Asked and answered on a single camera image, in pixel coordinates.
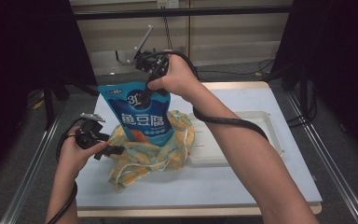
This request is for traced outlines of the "white wall socket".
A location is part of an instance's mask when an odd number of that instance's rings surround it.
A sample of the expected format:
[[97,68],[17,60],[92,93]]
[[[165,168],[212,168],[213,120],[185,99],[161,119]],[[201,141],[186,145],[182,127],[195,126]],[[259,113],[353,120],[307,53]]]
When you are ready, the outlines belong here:
[[179,8],[179,0],[157,0],[158,8]]

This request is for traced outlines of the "blue food pouch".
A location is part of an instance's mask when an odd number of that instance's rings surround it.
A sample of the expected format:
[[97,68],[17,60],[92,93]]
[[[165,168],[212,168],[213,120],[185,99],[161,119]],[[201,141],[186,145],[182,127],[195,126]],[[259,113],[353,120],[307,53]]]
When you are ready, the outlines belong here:
[[166,91],[163,94],[153,91],[142,103],[145,89],[146,84],[139,81],[98,87],[130,141],[161,147],[173,135],[168,119],[171,96]]

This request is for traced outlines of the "person's left hand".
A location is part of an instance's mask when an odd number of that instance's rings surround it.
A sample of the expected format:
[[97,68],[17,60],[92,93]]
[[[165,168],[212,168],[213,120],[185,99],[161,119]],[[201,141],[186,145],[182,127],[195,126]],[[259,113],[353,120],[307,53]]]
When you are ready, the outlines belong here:
[[68,136],[61,148],[55,178],[63,181],[75,180],[89,158],[106,147],[107,143],[102,141],[83,149],[76,143],[74,136]]

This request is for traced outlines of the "dark curtain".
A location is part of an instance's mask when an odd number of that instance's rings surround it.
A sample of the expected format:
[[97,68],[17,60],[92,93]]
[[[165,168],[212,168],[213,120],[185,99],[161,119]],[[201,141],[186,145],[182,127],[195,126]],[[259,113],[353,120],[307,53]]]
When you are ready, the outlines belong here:
[[358,141],[358,0],[293,0],[272,70],[306,75]]
[[31,91],[95,83],[69,0],[0,0],[0,160]]

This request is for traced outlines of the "white plastic tray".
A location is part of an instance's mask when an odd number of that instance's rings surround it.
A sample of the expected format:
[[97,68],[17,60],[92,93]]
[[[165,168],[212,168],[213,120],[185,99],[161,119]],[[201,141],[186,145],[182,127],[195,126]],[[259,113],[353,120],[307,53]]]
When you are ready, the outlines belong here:
[[[238,111],[237,115],[241,119],[248,120],[260,127],[279,156],[281,157],[284,154],[284,149],[281,146],[269,113],[264,111]],[[226,157],[206,124],[197,119],[193,113],[189,114],[189,118],[195,130],[194,143],[188,156],[189,161],[199,166],[228,165]]]

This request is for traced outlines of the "person's right hand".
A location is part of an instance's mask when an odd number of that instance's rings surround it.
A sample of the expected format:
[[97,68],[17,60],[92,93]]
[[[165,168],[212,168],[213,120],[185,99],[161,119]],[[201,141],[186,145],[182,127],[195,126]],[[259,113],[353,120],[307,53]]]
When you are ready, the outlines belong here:
[[164,77],[150,81],[147,87],[150,90],[165,89],[173,94],[181,96],[184,100],[195,104],[204,99],[208,90],[197,80],[190,70],[187,62],[180,56],[168,53],[168,72]]

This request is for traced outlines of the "black stand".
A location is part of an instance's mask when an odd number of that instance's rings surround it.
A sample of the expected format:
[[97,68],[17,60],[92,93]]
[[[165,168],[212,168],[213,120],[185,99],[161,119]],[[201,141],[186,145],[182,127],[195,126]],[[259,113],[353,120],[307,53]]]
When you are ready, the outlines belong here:
[[73,78],[67,76],[45,76],[43,84],[43,93],[47,117],[45,128],[46,131],[52,126],[53,121],[55,120],[52,94],[55,94],[59,101],[68,100],[70,93],[66,89],[66,85],[75,86],[79,90],[88,93],[91,96],[99,95],[99,92],[94,90],[92,87],[89,87],[86,84],[82,84],[81,82],[76,81]]

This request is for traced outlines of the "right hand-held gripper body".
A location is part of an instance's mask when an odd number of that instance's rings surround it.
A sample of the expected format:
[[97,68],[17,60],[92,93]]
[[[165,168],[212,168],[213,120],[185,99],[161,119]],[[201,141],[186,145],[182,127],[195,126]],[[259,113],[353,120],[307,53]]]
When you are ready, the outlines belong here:
[[150,80],[165,76],[169,65],[168,59],[163,56],[163,51],[151,52],[143,50],[145,42],[152,31],[153,26],[148,25],[145,36],[133,48],[133,53],[127,60],[127,64],[133,65],[137,70],[147,73]]

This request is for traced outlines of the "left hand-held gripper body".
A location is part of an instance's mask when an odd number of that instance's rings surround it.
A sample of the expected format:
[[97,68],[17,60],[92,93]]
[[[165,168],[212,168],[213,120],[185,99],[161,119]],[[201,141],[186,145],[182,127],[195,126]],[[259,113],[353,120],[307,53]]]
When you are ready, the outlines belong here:
[[101,140],[100,130],[103,128],[102,122],[105,122],[97,114],[81,113],[80,118],[83,123],[76,131],[76,143],[83,149],[95,146]]

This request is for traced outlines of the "white topped wooden table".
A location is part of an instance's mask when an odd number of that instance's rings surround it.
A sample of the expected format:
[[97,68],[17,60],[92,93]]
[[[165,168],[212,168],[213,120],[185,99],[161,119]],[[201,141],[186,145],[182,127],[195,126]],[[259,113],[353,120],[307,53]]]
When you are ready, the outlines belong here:
[[[210,82],[211,90],[231,110],[258,111],[263,128],[282,149],[282,160],[313,213],[322,211],[322,197],[282,115],[268,83]],[[77,178],[80,217],[235,217],[259,216],[255,200],[225,164],[196,165],[188,161],[173,172],[155,172],[117,191],[107,177],[114,161],[90,160]]]

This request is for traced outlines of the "black horizontal bar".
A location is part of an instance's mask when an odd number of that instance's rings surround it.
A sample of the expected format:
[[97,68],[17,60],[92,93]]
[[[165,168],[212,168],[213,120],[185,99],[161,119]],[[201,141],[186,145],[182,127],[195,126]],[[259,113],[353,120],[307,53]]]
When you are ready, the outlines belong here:
[[214,16],[240,14],[273,14],[289,13],[291,6],[261,6],[261,7],[194,7],[170,9],[141,9],[124,11],[84,11],[76,12],[74,18],[83,20],[112,20],[156,17],[185,17],[185,16]]

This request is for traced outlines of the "green orange patterned cloth bag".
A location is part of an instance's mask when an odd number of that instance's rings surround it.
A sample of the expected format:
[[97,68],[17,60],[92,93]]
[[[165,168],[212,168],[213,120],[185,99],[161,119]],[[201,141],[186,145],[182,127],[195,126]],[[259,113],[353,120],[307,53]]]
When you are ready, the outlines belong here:
[[195,128],[189,115],[177,110],[168,113],[173,135],[165,146],[159,147],[144,142],[131,142],[123,128],[118,125],[107,143],[123,146],[121,155],[109,156],[115,162],[107,181],[122,191],[136,180],[154,172],[170,172],[184,167],[195,140]]

